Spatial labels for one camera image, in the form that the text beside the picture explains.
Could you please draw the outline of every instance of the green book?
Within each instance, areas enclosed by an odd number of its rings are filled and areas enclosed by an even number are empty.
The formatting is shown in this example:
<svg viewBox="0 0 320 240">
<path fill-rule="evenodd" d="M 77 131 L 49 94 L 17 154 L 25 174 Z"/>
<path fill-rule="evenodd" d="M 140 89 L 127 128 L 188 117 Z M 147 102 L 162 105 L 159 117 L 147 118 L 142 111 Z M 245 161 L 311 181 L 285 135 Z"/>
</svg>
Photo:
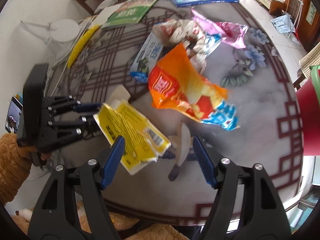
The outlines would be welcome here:
<svg viewBox="0 0 320 240">
<path fill-rule="evenodd" d="M 157 0 L 128 0 L 116 10 L 102 28 L 139 23 Z"/>
</svg>

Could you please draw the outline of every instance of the hand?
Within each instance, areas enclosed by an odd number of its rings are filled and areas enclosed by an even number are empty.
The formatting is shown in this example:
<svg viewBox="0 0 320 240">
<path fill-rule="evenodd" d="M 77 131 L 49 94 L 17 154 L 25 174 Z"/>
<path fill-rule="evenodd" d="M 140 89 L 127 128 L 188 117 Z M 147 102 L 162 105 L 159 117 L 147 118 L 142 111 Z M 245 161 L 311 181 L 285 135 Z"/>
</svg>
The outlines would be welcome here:
<svg viewBox="0 0 320 240">
<path fill-rule="evenodd" d="M 31 160 L 31 152 L 37 152 L 36 147 L 34 146 L 26 146 L 26 147 L 18 147 L 18 153 L 22 158 Z M 41 154 L 41 160 L 45 161 L 51 157 L 51 153 Z"/>
</svg>

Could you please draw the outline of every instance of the beige checkered cloth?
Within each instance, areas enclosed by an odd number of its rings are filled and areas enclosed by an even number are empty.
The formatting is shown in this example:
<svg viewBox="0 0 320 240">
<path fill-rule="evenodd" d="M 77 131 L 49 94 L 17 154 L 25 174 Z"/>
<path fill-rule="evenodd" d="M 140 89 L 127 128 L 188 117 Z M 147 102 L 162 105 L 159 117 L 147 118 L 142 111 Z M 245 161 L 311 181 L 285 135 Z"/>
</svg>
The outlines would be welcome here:
<svg viewBox="0 0 320 240">
<path fill-rule="evenodd" d="M 300 67 L 307 79 L 310 78 L 310 66 L 320 65 L 320 42 L 303 59 L 300 60 Z"/>
</svg>

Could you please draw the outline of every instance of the brown fleece clothing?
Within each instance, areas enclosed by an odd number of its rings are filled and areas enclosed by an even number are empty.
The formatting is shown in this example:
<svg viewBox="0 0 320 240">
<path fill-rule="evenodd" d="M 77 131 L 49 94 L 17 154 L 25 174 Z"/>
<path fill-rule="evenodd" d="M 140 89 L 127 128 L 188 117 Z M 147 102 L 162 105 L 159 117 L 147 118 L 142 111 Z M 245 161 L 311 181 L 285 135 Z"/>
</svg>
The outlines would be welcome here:
<svg viewBox="0 0 320 240">
<path fill-rule="evenodd" d="M 31 160 L 28 155 L 18 149 L 15 134 L 5 134 L 0 138 L 0 201 L 3 205 L 14 199 L 22 183 L 29 176 Z M 83 203 L 78 203 L 78 209 L 83 209 Z M 90 233 L 87 216 L 84 210 L 79 215 L 82 230 Z M 117 231 L 123 231 L 134 226 L 139 220 L 110 212 L 111 220 Z M 27 234 L 29 222 L 21 216 L 12 216 L 19 228 Z M 130 236 L 126 240 L 188 240 L 172 226 L 153 224 L 150 227 Z"/>
</svg>

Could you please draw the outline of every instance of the red trash can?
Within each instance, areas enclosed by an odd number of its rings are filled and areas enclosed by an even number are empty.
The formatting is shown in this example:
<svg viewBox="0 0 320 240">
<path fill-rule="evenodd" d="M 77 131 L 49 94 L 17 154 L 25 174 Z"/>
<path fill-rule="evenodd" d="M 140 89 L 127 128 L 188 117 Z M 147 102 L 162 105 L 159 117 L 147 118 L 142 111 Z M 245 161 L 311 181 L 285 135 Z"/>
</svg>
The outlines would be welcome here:
<svg viewBox="0 0 320 240">
<path fill-rule="evenodd" d="M 306 156 L 320 155 L 320 65 L 311 66 L 311 79 L 296 92 Z"/>
</svg>

